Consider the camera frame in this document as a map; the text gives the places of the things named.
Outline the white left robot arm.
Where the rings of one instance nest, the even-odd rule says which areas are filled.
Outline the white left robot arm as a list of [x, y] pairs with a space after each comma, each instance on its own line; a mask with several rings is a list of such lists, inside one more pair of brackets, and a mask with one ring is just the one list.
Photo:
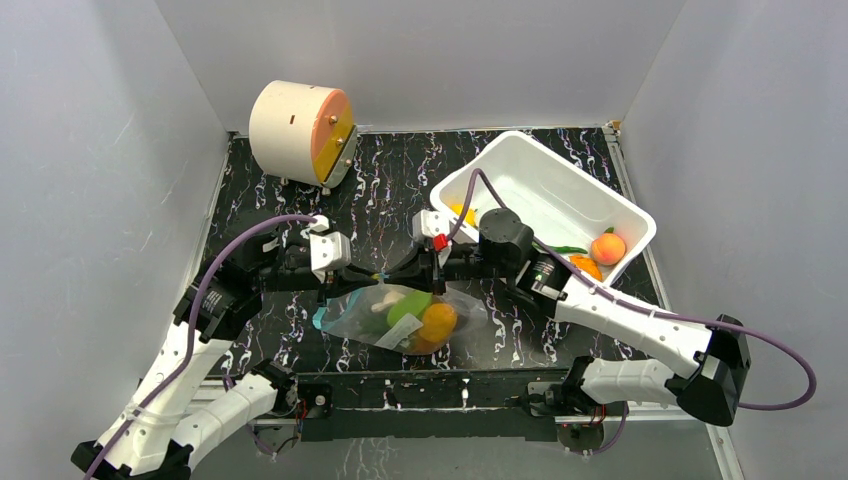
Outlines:
[[280, 242], [284, 215], [232, 239], [180, 299], [166, 338], [129, 403], [97, 439], [82, 442], [71, 461], [87, 479], [187, 479], [212, 450], [266, 414], [303, 411], [296, 374], [270, 359], [190, 413], [207, 374], [262, 309], [267, 292], [315, 291], [329, 300], [372, 286], [376, 273], [354, 266], [350, 241], [307, 221], [307, 238]]

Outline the clear blue zip top bag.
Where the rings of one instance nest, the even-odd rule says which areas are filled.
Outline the clear blue zip top bag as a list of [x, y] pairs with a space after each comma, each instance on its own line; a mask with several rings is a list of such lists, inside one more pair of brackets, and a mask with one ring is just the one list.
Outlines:
[[404, 355], [434, 353], [487, 320], [485, 303], [457, 289], [437, 295], [383, 283], [330, 299], [312, 317], [324, 333]]

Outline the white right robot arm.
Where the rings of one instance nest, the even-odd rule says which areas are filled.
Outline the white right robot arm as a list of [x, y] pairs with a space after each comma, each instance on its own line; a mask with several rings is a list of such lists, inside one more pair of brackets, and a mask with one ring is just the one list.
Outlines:
[[414, 226], [423, 237], [386, 272], [387, 283], [441, 294], [452, 281], [501, 279], [509, 296], [524, 307], [647, 354], [645, 360], [576, 358], [561, 385], [530, 394], [528, 402], [540, 414], [554, 415], [560, 407], [587, 414], [633, 401], [677, 406], [716, 426], [733, 423], [750, 368], [738, 321], [686, 324], [668, 311], [607, 289], [539, 246], [532, 229], [506, 208], [482, 216], [475, 243], [450, 241], [441, 213], [423, 210]]

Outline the toy mushroom slice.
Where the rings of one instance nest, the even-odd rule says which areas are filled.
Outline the toy mushroom slice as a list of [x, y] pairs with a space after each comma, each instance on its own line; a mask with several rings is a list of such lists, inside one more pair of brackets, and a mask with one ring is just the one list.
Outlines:
[[405, 297], [404, 294], [401, 294], [396, 291], [389, 291], [386, 293], [381, 300], [376, 301], [371, 306], [371, 311], [373, 313], [380, 313], [390, 309], [392, 306], [397, 304], [400, 300]]

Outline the green toy leaf vegetable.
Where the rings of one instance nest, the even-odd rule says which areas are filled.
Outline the green toy leaf vegetable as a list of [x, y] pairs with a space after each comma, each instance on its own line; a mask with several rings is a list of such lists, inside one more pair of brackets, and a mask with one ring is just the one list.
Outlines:
[[387, 325], [391, 328], [400, 317], [407, 313], [418, 318], [432, 304], [432, 300], [432, 293], [412, 290], [388, 310]]

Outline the toy orange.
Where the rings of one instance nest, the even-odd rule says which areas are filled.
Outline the toy orange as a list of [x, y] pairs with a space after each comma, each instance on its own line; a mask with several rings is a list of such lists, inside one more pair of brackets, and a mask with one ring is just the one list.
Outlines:
[[451, 336], [458, 322], [458, 314], [449, 304], [434, 303], [423, 312], [420, 321], [422, 326], [417, 334], [425, 341], [440, 343]]

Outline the orange toy pineapple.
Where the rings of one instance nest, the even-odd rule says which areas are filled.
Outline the orange toy pineapple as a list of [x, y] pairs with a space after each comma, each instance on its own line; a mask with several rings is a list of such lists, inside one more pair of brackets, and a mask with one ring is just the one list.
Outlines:
[[425, 322], [420, 315], [403, 314], [394, 324], [366, 325], [357, 334], [357, 340], [370, 346], [405, 355], [426, 355], [437, 351], [440, 343], [426, 340], [421, 331]]

